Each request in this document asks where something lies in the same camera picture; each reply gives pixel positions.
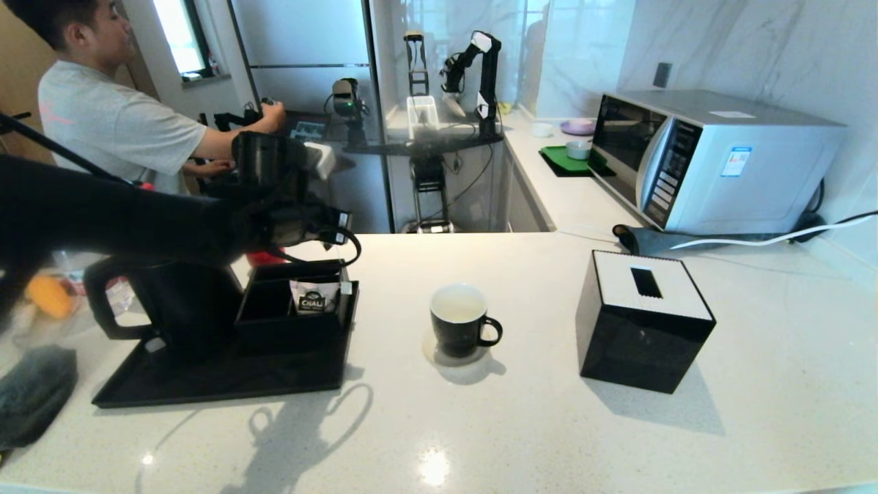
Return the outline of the black electric kettle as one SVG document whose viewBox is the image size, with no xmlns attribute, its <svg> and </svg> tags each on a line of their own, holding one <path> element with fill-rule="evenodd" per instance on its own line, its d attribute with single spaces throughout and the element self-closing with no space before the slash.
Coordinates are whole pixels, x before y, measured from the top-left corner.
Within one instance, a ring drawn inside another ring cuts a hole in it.
<svg viewBox="0 0 878 494">
<path fill-rule="evenodd" d="M 123 327 L 106 293 L 109 281 L 131 285 L 150 322 Z M 201 362 L 235 337 L 244 291 L 230 265 L 159 257 L 111 256 L 85 269 L 84 287 L 97 324 L 110 340 L 160 338 L 173 357 Z"/>
</svg>

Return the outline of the black jointed arm behind glass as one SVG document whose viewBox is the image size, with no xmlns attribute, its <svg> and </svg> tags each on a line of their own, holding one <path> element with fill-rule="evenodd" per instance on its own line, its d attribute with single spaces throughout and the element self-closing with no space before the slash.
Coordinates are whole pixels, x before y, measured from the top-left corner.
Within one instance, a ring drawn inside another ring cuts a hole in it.
<svg viewBox="0 0 878 494">
<path fill-rule="evenodd" d="M 452 113 L 464 117 L 465 112 L 459 103 L 459 98 L 463 94 L 465 72 L 471 68 L 474 59 L 482 56 L 475 115 L 479 122 L 477 136 L 485 143 L 495 143 L 501 138 L 496 125 L 498 108 L 495 92 L 501 47 L 501 41 L 489 32 L 475 30 L 471 32 L 471 39 L 465 50 L 451 54 L 440 71 L 443 77 L 441 84 L 443 103 Z"/>
</svg>

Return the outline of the white tea bag sachet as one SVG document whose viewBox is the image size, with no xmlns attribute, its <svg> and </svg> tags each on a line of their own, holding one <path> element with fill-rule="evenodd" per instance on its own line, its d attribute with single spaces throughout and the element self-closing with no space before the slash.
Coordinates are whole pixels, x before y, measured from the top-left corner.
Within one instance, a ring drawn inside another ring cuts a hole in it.
<svg viewBox="0 0 878 494">
<path fill-rule="evenodd" d="M 310 282 L 292 279 L 289 282 L 289 309 L 297 316 L 330 314 L 338 306 L 340 282 Z"/>
</svg>

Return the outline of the brown wooden desk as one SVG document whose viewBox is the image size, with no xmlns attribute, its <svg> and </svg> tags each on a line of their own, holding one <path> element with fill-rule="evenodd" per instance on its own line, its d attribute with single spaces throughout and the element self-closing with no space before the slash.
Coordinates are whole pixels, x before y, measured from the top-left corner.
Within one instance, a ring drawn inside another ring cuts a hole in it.
<svg viewBox="0 0 878 494">
<path fill-rule="evenodd" d="M 353 215 L 349 213 L 347 209 L 343 209 L 341 206 L 336 205 L 336 200 L 333 197 L 333 176 L 341 171 L 346 171 L 346 169 L 351 168 L 352 162 L 348 158 L 337 157 L 337 167 L 333 174 L 330 176 L 329 181 L 322 181 L 319 178 L 314 178 L 309 175 L 309 191 L 316 195 L 316 197 L 326 203 L 329 206 L 335 207 L 336 209 L 341 209 L 343 212 L 347 213 L 347 219 L 345 219 L 344 228 L 347 228 L 349 231 L 353 231 L 351 226 L 351 222 L 353 219 Z"/>
</svg>

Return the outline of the black laptop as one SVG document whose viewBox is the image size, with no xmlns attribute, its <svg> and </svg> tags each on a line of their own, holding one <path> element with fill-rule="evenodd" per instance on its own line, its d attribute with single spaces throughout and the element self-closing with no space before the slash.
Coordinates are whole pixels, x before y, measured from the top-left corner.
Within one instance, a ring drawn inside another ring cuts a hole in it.
<svg viewBox="0 0 878 494">
<path fill-rule="evenodd" d="M 285 134 L 289 138 L 304 143 L 320 143 L 325 140 L 331 116 L 326 113 L 298 112 L 288 110 L 285 120 Z"/>
</svg>

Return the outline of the black compartment organizer box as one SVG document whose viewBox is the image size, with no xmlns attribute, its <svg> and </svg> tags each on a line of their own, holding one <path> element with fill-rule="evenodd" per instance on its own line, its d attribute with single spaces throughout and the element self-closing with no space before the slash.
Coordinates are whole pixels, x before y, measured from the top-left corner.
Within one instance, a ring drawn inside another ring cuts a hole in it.
<svg viewBox="0 0 878 494">
<path fill-rule="evenodd" d="M 297 316 L 289 309 L 292 279 L 340 282 L 338 306 L 330 314 Z M 315 265 L 257 266 L 251 272 L 233 326 L 238 338 L 258 351 L 310 351 L 336 345 L 351 333 L 359 282 L 329 261 Z"/>
</svg>

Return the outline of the black stand with crossbar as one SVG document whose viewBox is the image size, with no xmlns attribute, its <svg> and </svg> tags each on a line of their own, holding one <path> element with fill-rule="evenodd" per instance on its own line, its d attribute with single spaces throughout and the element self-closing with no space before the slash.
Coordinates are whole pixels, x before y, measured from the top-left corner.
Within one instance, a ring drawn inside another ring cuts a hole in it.
<svg viewBox="0 0 878 494">
<path fill-rule="evenodd" d="M 404 143 L 391 143 L 382 145 L 367 145 L 365 143 L 347 143 L 343 150 L 351 154 L 376 154 L 377 156 L 403 156 L 409 159 L 409 169 L 413 181 L 413 197 L 415 207 L 414 233 L 457 233 L 459 229 L 451 219 L 451 205 L 457 202 L 487 171 L 493 161 L 495 151 L 491 154 L 479 175 L 473 182 L 464 188 L 455 199 L 449 200 L 447 194 L 445 154 L 455 154 L 462 150 L 475 149 L 482 146 L 492 147 L 493 144 L 501 143 L 505 137 L 504 132 L 487 132 L 480 134 L 479 131 L 465 137 L 457 132 L 448 130 L 428 130 L 419 137 L 409 139 Z M 420 195 L 424 193 L 439 193 L 441 197 L 441 209 L 435 213 L 425 215 L 421 212 Z"/>
</svg>

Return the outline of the black rectangular serving tray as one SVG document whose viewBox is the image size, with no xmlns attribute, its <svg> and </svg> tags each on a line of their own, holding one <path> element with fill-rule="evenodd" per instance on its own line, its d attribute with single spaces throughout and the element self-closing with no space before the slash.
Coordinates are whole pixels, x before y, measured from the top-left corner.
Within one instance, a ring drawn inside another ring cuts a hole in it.
<svg viewBox="0 0 878 494">
<path fill-rule="evenodd" d="M 338 390 L 349 340 L 310 351 L 258 351 L 237 335 L 201 362 L 135 346 L 92 399 L 100 409 L 208 403 Z"/>
</svg>

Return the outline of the grey refrigerator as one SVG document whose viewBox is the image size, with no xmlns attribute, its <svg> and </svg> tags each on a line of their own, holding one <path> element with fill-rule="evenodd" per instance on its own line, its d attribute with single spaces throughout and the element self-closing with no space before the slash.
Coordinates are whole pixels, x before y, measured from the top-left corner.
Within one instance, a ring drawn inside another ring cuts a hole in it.
<svg viewBox="0 0 878 494">
<path fill-rule="evenodd" d="M 371 63 L 373 50 L 364 0 L 228 0 L 244 51 L 251 87 L 258 98 L 282 102 L 286 110 L 326 113 L 332 85 L 359 81 L 368 145 L 383 143 L 381 104 Z M 347 129 L 327 128 L 325 140 L 351 168 L 333 176 L 336 205 L 351 211 L 355 233 L 389 233 L 391 207 L 385 159 L 349 154 Z"/>
</svg>

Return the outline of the round clear coaster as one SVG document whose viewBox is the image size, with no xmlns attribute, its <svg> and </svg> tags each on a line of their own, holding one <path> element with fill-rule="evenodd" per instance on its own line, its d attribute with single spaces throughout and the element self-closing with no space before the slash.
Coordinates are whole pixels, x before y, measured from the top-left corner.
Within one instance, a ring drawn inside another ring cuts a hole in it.
<svg viewBox="0 0 878 494">
<path fill-rule="evenodd" d="M 463 368 L 463 366 L 473 365 L 491 353 L 486 347 L 477 347 L 472 354 L 464 357 L 453 357 L 442 351 L 436 335 L 432 331 L 424 331 L 421 336 L 421 350 L 426 360 L 434 366 L 442 366 L 443 368 Z"/>
</svg>

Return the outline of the tall black rack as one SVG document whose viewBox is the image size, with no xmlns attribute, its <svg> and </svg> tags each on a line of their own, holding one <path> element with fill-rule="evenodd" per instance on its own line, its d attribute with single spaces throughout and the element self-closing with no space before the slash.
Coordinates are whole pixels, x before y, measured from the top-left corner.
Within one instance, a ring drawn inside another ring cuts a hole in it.
<svg viewBox="0 0 878 494">
<path fill-rule="evenodd" d="M 407 77 L 411 97 L 429 96 L 429 67 L 426 61 L 425 37 L 418 30 L 407 30 L 404 34 L 407 54 Z"/>
</svg>

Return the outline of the black mug white inside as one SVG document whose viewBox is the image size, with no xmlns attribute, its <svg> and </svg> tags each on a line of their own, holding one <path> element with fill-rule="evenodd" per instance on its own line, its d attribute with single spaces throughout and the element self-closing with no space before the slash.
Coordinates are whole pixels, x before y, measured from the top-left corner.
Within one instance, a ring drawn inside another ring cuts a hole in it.
<svg viewBox="0 0 878 494">
<path fill-rule="evenodd" d="M 487 315 L 487 300 L 466 283 L 443 285 L 432 294 L 429 313 L 437 346 L 449 357 L 468 357 L 480 348 L 499 344 L 502 324 Z"/>
</svg>

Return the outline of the person in grey shirt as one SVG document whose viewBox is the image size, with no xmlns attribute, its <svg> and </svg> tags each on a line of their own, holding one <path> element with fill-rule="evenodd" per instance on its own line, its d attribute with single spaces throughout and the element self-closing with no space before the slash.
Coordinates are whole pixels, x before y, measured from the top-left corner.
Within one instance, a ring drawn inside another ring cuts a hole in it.
<svg viewBox="0 0 878 494">
<path fill-rule="evenodd" d="M 115 0 L 2 0 L 56 54 L 37 98 L 44 134 L 104 171 L 185 195 L 185 179 L 235 168 L 238 130 L 205 126 L 116 81 L 134 58 Z"/>
</svg>

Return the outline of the window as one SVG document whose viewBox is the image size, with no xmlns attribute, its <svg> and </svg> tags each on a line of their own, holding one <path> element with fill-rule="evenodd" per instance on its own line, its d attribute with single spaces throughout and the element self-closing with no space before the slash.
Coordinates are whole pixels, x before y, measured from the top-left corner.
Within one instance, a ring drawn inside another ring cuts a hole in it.
<svg viewBox="0 0 878 494">
<path fill-rule="evenodd" d="M 212 78 L 209 46 L 195 0 L 152 0 L 182 81 Z"/>
</svg>

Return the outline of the orange fruit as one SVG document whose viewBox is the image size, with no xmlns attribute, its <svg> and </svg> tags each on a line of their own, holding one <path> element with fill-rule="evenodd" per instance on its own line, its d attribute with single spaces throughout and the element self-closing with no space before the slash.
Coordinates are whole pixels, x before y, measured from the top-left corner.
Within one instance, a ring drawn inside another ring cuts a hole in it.
<svg viewBox="0 0 878 494">
<path fill-rule="evenodd" d="M 36 276 L 29 281 L 26 294 L 35 306 L 55 319 L 65 319 L 73 312 L 74 300 L 60 279 Z"/>
</svg>

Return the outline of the green mat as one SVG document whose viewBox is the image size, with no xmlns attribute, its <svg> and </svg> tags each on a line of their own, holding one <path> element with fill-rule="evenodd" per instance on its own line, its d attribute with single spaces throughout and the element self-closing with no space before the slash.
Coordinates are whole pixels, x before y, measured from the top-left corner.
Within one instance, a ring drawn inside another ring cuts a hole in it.
<svg viewBox="0 0 878 494">
<path fill-rule="evenodd" d="M 539 154 L 556 177 L 561 178 L 593 178 L 615 177 L 617 173 L 608 168 L 600 160 L 586 158 L 576 160 L 568 156 L 565 146 L 547 146 L 539 150 Z"/>
</svg>

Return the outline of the black tissue box white lid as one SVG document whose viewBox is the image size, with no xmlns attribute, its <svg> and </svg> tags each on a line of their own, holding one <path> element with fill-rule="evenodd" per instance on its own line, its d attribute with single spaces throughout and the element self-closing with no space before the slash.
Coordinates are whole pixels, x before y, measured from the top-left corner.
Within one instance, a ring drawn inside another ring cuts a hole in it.
<svg viewBox="0 0 878 494">
<path fill-rule="evenodd" d="M 575 313 L 582 377 L 672 394 L 715 326 L 682 261 L 590 254 Z"/>
</svg>

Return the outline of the silver microwave oven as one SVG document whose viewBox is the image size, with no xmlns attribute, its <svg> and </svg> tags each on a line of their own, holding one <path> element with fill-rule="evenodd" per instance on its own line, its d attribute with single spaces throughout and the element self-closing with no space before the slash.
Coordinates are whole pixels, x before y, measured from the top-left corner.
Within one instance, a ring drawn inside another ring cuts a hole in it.
<svg viewBox="0 0 878 494">
<path fill-rule="evenodd" d="M 659 231 L 787 233 L 846 138 L 842 123 L 700 89 L 605 93 L 590 159 Z"/>
</svg>

